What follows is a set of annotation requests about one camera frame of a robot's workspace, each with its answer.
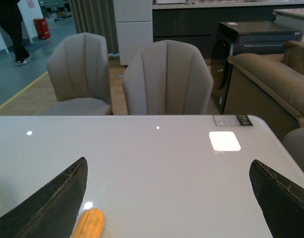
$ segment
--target black washing machine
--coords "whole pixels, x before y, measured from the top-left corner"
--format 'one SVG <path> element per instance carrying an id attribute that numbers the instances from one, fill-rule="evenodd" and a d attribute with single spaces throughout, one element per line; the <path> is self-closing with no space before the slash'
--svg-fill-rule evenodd
<path id="1" fill-rule="evenodd" d="M 259 55 L 284 53 L 283 43 L 296 40 L 299 31 L 267 21 L 220 22 L 211 55 L 210 71 L 214 80 L 211 98 L 223 114 L 232 66 L 229 56 L 241 53 Z"/>

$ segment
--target yellow corn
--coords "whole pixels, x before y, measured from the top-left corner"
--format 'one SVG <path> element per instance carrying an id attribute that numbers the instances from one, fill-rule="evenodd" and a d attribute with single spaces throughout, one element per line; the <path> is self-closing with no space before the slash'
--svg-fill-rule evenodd
<path id="1" fill-rule="evenodd" d="M 71 238 L 99 238 L 103 230 L 104 214 L 97 208 L 83 212 Z"/>

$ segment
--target beige upholstered chair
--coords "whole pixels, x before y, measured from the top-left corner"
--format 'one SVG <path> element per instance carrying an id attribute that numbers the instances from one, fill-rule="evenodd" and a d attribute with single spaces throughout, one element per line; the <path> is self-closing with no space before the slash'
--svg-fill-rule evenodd
<path id="1" fill-rule="evenodd" d="M 137 51 L 122 86 L 129 115 L 202 115 L 213 79 L 195 46 L 165 40 Z"/>
<path id="2" fill-rule="evenodd" d="M 112 113 L 105 37 L 81 33 L 66 37 L 47 62 L 57 103 L 44 115 Z"/>
<path id="3" fill-rule="evenodd" d="M 282 144 L 304 172 L 304 126 L 287 133 Z"/>

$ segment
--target gray curtain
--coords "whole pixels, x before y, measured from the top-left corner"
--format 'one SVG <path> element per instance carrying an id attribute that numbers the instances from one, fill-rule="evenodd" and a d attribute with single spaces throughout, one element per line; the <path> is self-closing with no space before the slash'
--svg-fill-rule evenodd
<path id="1" fill-rule="evenodd" d="M 112 0 L 69 0 L 76 33 L 105 36 L 108 54 L 119 53 Z"/>

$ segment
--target black pants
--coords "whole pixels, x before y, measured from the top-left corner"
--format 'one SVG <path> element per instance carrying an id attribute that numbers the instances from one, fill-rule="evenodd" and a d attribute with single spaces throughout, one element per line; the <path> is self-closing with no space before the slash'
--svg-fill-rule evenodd
<path id="1" fill-rule="evenodd" d="M 14 19 L 6 19 L 0 22 L 0 26 L 10 36 L 13 42 L 14 54 L 16 61 L 23 61 L 30 54 L 22 44 L 22 26 L 21 21 Z"/>

